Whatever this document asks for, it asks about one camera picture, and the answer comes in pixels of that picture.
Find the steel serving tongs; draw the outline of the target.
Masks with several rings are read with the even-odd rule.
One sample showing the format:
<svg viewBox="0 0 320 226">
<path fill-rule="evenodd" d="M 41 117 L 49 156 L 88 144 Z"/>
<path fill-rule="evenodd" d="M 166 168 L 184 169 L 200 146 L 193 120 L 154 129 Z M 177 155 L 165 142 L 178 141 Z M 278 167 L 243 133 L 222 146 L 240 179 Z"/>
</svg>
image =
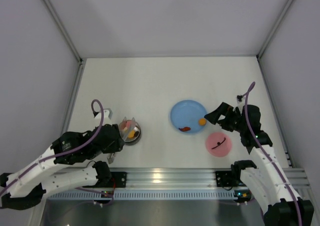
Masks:
<svg viewBox="0 0 320 226">
<path fill-rule="evenodd" d="M 133 131 L 134 127 L 136 126 L 136 120 L 134 117 L 131 119 L 132 121 L 131 127 L 126 127 L 126 121 L 127 121 L 127 118 L 125 117 L 118 126 L 120 131 L 120 136 L 123 141 L 125 141 L 128 138 L 129 133 Z M 107 157 L 108 164 L 112 164 L 114 162 L 116 155 L 117 155 L 117 152 L 109 154 L 109 156 Z"/>
</svg>

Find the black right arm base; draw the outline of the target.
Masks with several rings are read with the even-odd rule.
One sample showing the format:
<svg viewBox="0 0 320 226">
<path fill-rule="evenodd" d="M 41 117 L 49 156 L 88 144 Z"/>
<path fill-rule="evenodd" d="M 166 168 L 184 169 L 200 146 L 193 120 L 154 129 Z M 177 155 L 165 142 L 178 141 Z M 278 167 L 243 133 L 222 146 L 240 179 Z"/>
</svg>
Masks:
<svg viewBox="0 0 320 226">
<path fill-rule="evenodd" d="M 244 184 L 228 170 L 216 171 L 215 180 L 217 187 L 225 190 L 232 190 L 234 187 L 244 186 Z"/>
</svg>

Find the black steel lunch box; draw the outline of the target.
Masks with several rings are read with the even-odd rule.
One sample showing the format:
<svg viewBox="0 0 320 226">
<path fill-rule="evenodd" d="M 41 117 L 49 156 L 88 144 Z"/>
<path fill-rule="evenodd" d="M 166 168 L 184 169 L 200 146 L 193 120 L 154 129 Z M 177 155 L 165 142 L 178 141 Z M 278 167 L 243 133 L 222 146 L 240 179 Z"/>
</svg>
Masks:
<svg viewBox="0 0 320 226">
<path fill-rule="evenodd" d="M 141 138 L 141 127 L 135 121 L 124 120 L 119 124 L 119 130 L 125 145 L 135 145 Z"/>
</svg>

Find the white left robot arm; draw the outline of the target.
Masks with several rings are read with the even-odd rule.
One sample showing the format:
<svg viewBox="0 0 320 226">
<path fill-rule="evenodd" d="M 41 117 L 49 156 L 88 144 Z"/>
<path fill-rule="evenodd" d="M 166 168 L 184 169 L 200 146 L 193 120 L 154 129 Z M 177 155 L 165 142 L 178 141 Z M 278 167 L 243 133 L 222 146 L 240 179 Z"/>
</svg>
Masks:
<svg viewBox="0 0 320 226">
<path fill-rule="evenodd" d="M 105 161 L 71 173 L 58 171 L 100 154 L 120 152 L 125 142 L 116 124 L 103 125 L 93 131 L 66 132 L 34 162 L 16 173 L 3 173 L 1 208 L 25 210 L 38 205 L 53 194 L 78 187 L 103 187 L 112 178 Z"/>
</svg>

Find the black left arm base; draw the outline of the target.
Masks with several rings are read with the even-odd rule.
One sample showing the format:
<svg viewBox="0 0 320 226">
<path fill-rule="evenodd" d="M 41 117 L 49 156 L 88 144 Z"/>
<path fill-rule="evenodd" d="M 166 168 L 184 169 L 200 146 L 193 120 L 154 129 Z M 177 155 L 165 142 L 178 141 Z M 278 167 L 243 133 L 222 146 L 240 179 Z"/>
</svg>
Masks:
<svg viewBox="0 0 320 226">
<path fill-rule="evenodd" d="M 127 185 L 127 172 L 114 171 L 111 172 L 111 179 L 107 183 L 108 188 L 126 188 Z"/>
</svg>

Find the orange swirl pastry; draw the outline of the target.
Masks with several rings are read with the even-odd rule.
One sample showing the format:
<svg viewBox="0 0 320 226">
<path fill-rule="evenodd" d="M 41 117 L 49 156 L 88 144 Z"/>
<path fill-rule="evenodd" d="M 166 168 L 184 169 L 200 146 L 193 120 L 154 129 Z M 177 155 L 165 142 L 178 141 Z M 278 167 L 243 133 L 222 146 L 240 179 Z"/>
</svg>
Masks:
<svg viewBox="0 0 320 226">
<path fill-rule="evenodd" d="M 198 124 L 199 124 L 200 126 L 204 126 L 204 125 L 206 125 L 206 123 L 207 123 L 207 121 L 206 121 L 205 118 L 201 118 L 201 119 L 198 121 Z"/>
</svg>

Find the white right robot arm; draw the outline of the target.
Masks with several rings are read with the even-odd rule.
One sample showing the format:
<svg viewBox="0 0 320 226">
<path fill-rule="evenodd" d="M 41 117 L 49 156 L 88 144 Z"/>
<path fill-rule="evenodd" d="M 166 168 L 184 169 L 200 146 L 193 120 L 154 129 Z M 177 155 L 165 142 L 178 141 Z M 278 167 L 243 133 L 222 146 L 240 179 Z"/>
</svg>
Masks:
<svg viewBox="0 0 320 226">
<path fill-rule="evenodd" d="M 205 119 L 223 130 L 239 133 L 250 159 L 232 164 L 232 175 L 253 194 L 264 224 L 311 225 L 314 206 L 310 200 L 302 199 L 281 168 L 270 137 L 261 129 L 259 107 L 221 103 Z"/>
</svg>

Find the yellow round cracker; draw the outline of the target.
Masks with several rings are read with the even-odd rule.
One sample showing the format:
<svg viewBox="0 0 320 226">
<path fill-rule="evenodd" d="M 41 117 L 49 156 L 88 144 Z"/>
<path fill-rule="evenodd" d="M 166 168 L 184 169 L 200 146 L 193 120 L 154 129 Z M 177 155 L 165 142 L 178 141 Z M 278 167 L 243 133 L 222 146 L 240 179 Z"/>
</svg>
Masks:
<svg viewBox="0 0 320 226">
<path fill-rule="evenodd" d="M 134 131 L 130 132 L 128 135 L 128 138 L 133 138 L 134 137 Z"/>
</svg>

